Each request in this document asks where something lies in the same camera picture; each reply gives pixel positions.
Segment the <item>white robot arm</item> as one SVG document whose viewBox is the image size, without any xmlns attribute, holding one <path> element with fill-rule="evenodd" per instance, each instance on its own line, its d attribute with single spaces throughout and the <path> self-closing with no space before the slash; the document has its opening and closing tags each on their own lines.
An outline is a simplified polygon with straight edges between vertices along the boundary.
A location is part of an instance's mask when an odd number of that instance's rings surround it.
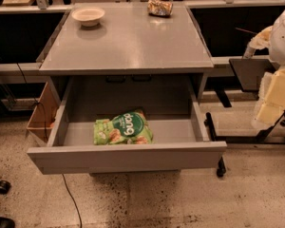
<svg viewBox="0 0 285 228">
<path fill-rule="evenodd" d="M 269 26 L 253 37 L 243 58 L 250 59 L 258 49 L 267 48 L 269 59 L 278 64 L 274 73 L 265 72 L 261 79 L 252 126 L 265 130 L 274 126 L 285 111 L 285 10 Z"/>
</svg>

